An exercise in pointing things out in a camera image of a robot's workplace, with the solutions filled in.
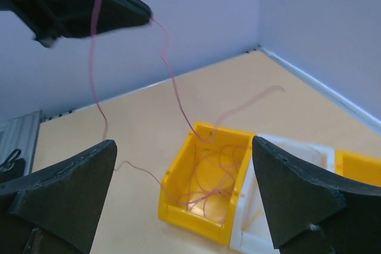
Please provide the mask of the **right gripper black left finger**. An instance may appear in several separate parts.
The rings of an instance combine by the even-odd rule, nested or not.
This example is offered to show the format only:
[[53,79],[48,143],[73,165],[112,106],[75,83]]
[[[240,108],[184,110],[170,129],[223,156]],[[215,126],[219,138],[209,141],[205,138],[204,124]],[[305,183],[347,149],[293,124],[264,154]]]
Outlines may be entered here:
[[1,164],[1,253],[89,253],[117,157],[104,140],[25,175],[14,149]]

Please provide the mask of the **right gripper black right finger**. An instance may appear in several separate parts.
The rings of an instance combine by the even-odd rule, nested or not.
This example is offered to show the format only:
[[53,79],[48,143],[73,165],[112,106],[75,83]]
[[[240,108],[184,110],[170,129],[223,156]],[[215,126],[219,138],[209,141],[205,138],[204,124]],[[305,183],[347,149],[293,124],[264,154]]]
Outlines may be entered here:
[[380,187],[320,168],[259,136],[252,161],[280,253],[380,253]]

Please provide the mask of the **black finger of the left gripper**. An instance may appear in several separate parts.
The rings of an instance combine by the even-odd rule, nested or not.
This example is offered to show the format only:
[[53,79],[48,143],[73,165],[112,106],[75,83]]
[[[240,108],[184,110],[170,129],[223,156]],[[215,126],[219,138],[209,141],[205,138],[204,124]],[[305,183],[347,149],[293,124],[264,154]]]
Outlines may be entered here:
[[96,5],[101,9],[96,34],[146,25],[152,15],[141,0],[1,0],[1,10],[13,12],[46,48],[60,37],[89,37]]

